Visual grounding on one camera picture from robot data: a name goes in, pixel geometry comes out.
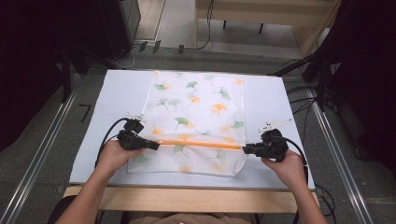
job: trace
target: table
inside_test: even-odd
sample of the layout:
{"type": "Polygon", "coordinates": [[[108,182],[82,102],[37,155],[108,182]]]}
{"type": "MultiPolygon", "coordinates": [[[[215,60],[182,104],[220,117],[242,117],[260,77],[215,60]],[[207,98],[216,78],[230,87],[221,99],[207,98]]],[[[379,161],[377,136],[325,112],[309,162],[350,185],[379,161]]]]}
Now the table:
{"type": "MultiPolygon", "coordinates": [[[[207,19],[211,0],[195,0],[194,44],[198,19],[207,19]]],[[[215,0],[212,20],[290,25],[303,56],[332,25],[341,0],[215,0]]]]}
{"type": "MultiPolygon", "coordinates": [[[[95,146],[100,145],[103,137],[98,136],[97,130],[103,130],[105,133],[106,129],[103,127],[109,127],[113,120],[120,118],[120,114],[117,113],[119,109],[134,114],[141,112],[145,96],[149,91],[152,73],[152,71],[107,71],[92,123],[75,160],[70,176],[71,183],[83,184],[93,170],[97,154],[95,146]],[[112,92],[115,97],[106,98],[106,92],[112,92]],[[123,104],[122,102],[129,99],[128,97],[134,98],[131,105],[123,104]],[[104,117],[107,117],[110,122],[107,123],[104,117]]],[[[260,141],[258,130],[266,121],[292,118],[281,78],[212,74],[245,80],[247,142],[260,141]]],[[[279,130],[302,147],[294,121],[280,127],[279,130]]],[[[309,175],[309,187],[314,189],[310,172],[309,175]]],[[[64,196],[77,194],[80,188],[81,186],[70,187],[64,196]]],[[[235,178],[181,173],[130,175],[126,173],[126,168],[122,167],[110,179],[101,209],[293,213],[296,205],[292,194],[279,181],[276,174],[263,166],[259,158],[249,157],[245,167],[235,178]]]]}

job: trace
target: wire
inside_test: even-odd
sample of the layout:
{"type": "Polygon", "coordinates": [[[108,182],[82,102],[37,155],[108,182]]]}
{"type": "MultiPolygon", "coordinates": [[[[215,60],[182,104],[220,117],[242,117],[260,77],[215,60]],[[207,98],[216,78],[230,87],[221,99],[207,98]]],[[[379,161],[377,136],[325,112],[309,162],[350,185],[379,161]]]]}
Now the wire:
{"type": "Polygon", "coordinates": [[[110,137],[109,139],[107,139],[107,141],[105,142],[105,144],[104,144],[104,146],[111,140],[111,139],[113,139],[113,138],[115,138],[115,137],[117,137],[117,135],[118,134],[116,134],[116,135],[114,135],[114,136],[112,136],[112,137],[110,137]]]}
{"type": "Polygon", "coordinates": [[[303,104],[303,105],[301,105],[298,109],[296,109],[294,112],[293,112],[293,115],[295,115],[295,114],[297,114],[297,113],[299,113],[299,112],[301,112],[301,111],[304,111],[304,110],[306,110],[309,106],[311,106],[311,105],[309,105],[309,104],[313,104],[315,101],[308,101],[308,102],[306,102],[305,104],[303,104]]]}
{"type": "Polygon", "coordinates": [[[305,114],[304,127],[303,127],[303,142],[302,142],[303,145],[304,145],[304,141],[305,141],[306,121],[307,121],[307,118],[308,118],[309,110],[311,109],[313,103],[314,102],[311,102],[311,104],[307,108],[306,114],[305,114]]]}
{"type": "Polygon", "coordinates": [[[211,38],[210,22],[212,21],[213,3],[214,3],[214,0],[211,0],[210,3],[209,3],[209,8],[207,9],[206,23],[207,23],[207,29],[209,31],[209,37],[207,38],[206,43],[203,46],[201,46],[200,48],[198,48],[198,49],[184,49],[184,50],[199,50],[199,49],[203,49],[204,47],[206,47],[207,43],[209,43],[210,38],[211,38]]]}
{"type": "Polygon", "coordinates": [[[118,67],[120,67],[120,68],[130,68],[130,67],[134,66],[134,50],[137,49],[137,48],[139,48],[139,47],[140,47],[140,45],[138,45],[138,46],[136,46],[136,47],[134,47],[134,48],[131,49],[131,56],[132,56],[132,63],[131,63],[131,64],[129,64],[129,65],[122,65],[122,64],[120,64],[120,63],[117,63],[117,62],[114,61],[114,60],[113,60],[113,63],[116,64],[116,65],[117,65],[118,67]]]}
{"type": "Polygon", "coordinates": [[[293,62],[293,61],[299,61],[299,60],[300,60],[300,59],[290,59],[290,60],[288,60],[288,61],[285,61],[285,62],[283,63],[283,65],[282,65],[282,69],[285,68],[285,66],[286,66],[287,63],[290,63],[290,62],[293,62]]]}
{"type": "Polygon", "coordinates": [[[320,195],[320,198],[323,200],[323,202],[326,203],[327,207],[328,207],[329,210],[330,210],[330,213],[329,213],[329,214],[323,214],[323,216],[325,216],[325,217],[332,216],[332,222],[336,224],[336,223],[337,223],[337,220],[336,220],[336,217],[335,217],[335,201],[334,201],[334,198],[332,197],[332,195],[330,194],[330,192],[329,192],[328,190],[326,190],[325,188],[323,188],[321,185],[315,184],[315,186],[317,186],[317,187],[323,189],[323,191],[324,191],[325,193],[327,193],[327,194],[329,195],[330,199],[332,200],[332,206],[331,206],[330,203],[329,203],[329,201],[328,201],[323,195],[320,195]]]}
{"type": "MultiPolygon", "coordinates": [[[[306,162],[305,154],[304,154],[303,151],[299,148],[299,146],[297,146],[297,144],[295,144],[293,141],[291,141],[289,138],[286,138],[286,137],[269,136],[269,137],[264,137],[262,140],[264,140],[265,138],[284,140],[284,141],[290,142],[292,145],[294,145],[294,146],[297,148],[297,150],[300,152],[300,155],[301,155],[301,157],[302,157],[302,159],[303,159],[303,165],[304,165],[303,168],[304,168],[304,175],[305,175],[305,183],[308,184],[308,167],[307,167],[307,164],[308,164],[308,163],[306,162]]],[[[300,218],[300,214],[299,214],[298,209],[297,209],[296,214],[295,214],[295,216],[294,216],[293,224],[294,224],[294,223],[297,223],[298,220],[299,220],[299,218],[300,218]]]]}
{"type": "Polygon", "coordinates": [[[294,104],[294,103],[301,102],[301,101],[304,101],[304,100],[314,100],[314,101],[317,101],[317,100],[318,100],[318,97],[307,97],[307,98],[302,98],[302,99],[290,101],[289,104],[294,104]]]}
{"type": "Polygon", "coordinates": [[[98,152],[98,156],[97,156],[96,162],[95,162],[95,168],[96,168],[97,163],[99,162],[100,154],[102,153],[103,149],[105,148],[105,144],[106,144],[111,138],[114,137],[114,136],[113,136],[113,137],[111,137],[110,139],[107,140],[108,135],[111,133],[111,131],[113,130],[113,128],[116,127],[116,125],[117,125],[118,123],[120,123],[121,121],[123,121],[123,120],[128,121],[127,118],[119,119],[119,120],[117,120],[116,122],[114,122],[113,125],[111,125],[111,127],[108,129],[108,131],[107,131],[105,137],[103,138],[102,144],[100,145],[99,152],[98,152]]]}
{"type": "Polygon", "coordinates": [[[101,224],[102,223],[102,219],[103,219],[103,215],[105,214],[105,211],[102,211],[99,218],[97,218],[95,224],[101,224]]]}
{"type": "Polygon", "coordinates": [[[286,91],[286,94],[289,95],[294,91],[306,90],[306,89],[317,90],[318,88],[317,87],[309,87],[309,86],[299,86],[299,87],[291,88],[290,90],[286,91]]]}

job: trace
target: black equipment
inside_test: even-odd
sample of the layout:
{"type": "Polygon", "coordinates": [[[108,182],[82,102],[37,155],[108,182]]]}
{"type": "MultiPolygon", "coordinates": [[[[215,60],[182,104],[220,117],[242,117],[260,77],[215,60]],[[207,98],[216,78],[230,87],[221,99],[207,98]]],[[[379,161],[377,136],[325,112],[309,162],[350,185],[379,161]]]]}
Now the black equipment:
{"type": "Polygon", "coordinates": [[[141,15],[137,0],[57,0],[52,4],[53,19],[60,27],[65,101],[71,92],[70,62],[83,74],[89,69],[84,56],[116,69],[108,59],[117,60],[131,50],[141,15]]]}
{"type": "Polygon", "coordinates": [[[263,133],[261,143],[247,144],[242,149],[244,149],[245,154],[254,154],[256,157],[283,161],[289,147],[286,140],[275,137],[282,137],[282,133],[278,129],[263,133]]]}
{"type": "Polygon", "coordinates": [[[140,133],[143,129],[144,126],[140,123],[140,118],[136,119],[119,119],[117,120],[111,127],[108,129],[105,137],[103,138],[102,144],[100,145],[98,156],[96,158],[95,162],[95,167],[97,163],[99,162],[99,157],[100,154],[102,153],[103,149],[105,148],[105,144],[113,137],[107,140],[108,135],[111,133],[113,128],[120,123],[121,121],[126,120],[126,123],[123,126],[123,130],[119,132],[119,134],[113,136],[119,139],[120,145],[123,149],[125,150],[134,150],[134,149],[139,149],[139,148],[150,148],[153,150],[157,150],[158,147],[160,147],[160,144],[154,141],[150,141],[148,139],[142,138],[138,133],[140,133]]]}
{"type": "Polygon", "coordinates": [[[309,63],[304,81],[310,82],[320,73],[318,105],[324,110],[324,92],[331,91],[357,157],[381,161],[396,177],[396,141],[390,131],[396,126],[394,8],[396,2],[389,0],[381,4],[342,1],[322,45],[303,60],[270,75],[281,77],[309,63]],[[340,65],[332,74],[330,65],[335,63],[340,65]]]}
{"type": "Polygon", "coordinates": [[[121,130],[117,135],[117,138],[120,140],[121,147],[126,150],[139,148],[151,148],[153,150],[157,150],[160,144],[137,135],[143,130],[143,128],[144,126],[138,119],[128,120],[124,125],[124,130],[121,130]]]}

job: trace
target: white table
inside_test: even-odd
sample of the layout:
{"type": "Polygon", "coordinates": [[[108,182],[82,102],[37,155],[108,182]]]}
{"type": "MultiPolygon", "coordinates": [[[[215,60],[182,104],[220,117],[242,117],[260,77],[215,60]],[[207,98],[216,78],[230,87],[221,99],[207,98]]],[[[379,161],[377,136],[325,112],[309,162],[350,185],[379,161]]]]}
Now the white table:
{"type": "MultiPolygon", "coordinates": [[[[88,180],[93,171],[101,141],[114,121],[124,117],[126,112],[137,115],[142,112],[149,92],[152,73],[153,71],[107,71],[90,127],[73,166],[70,183],[83,184],[88,180]]],[[[261,134],[258,130],[262,128],[265,122],[293,119],[281,78],[214,74],[245,80],[245,123],[248,143],[261,141],[261,134]]],[[[122,129],[122,125],[116,126],[110,136],[117,134],[122,129]]],[[[280,127],[279,130],[283,136],[288,137],[304,150],[294,120],[280,127]]],[[[289,147],[291,150],[297,151],[291,144],[289,144],[289,147]]],[[[126,167],[123,167],[110,179],[109,185],[116,187],[108,188],[106,191],[104,198],[106,203],[102,205],[103,209],[186,212],[192,210],[204,212],[207,209],[212,212],[237,212],[237,210],[239,212],[293,212],[295,210],[294,200],[287,187],[280,182],[272,170],[263,165],[260,159],[253,155],[249,156],[241,172],[234,178],[182,173],[129,174],[126,172],[126,167]],[[163,203],[159,203],[158,198],[156,199],[153,196],[157,195],[158,192],[162,192],[160,194],[163,203]],[[224,200],[225,196],[221,196],[222,206],[215,206],[214,204],[207,207],[205,204],[207,204],[209,192],[219,196],[233,195],[228,199],[235,200],[236,197],[238,201],[250,205],[244,208],[246,210],[240,207],[235,209],[229,202],[226,202],[227,200],[224,200]],[[176,207],[169,206],[164,195],[172,198],[172,204],[178,205],[176,207]],[[140,203],[134,201],[136,197],[139,197],[138,201],[140,203]],[[195,199],[196,203],[194,205],[189,205],[188,202],[191,199],[195,199]],[[145,204],[148,207],[141,206],[143,201],[146,202],[145,204]]],[[[310,172],[308,186],[311,189],[315,188],[310,172]]],[[[79,187],[72,187],[66,191],[65,195],[75,194],[78,191],[79,187]]]]}

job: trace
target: chair leg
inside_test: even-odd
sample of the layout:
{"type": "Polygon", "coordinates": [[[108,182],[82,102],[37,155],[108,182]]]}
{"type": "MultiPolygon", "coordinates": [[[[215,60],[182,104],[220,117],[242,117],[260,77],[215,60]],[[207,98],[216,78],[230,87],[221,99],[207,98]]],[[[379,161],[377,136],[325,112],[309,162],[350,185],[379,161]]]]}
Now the chair leg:
{"type": "Polygon", "coordinates": [[[259,31],[259,34],[261,34],[261,33],[262,33],[262,26],[263,26],[263,23],[262,23],[262,25],[260,26],[260,31],[259,31]]]}

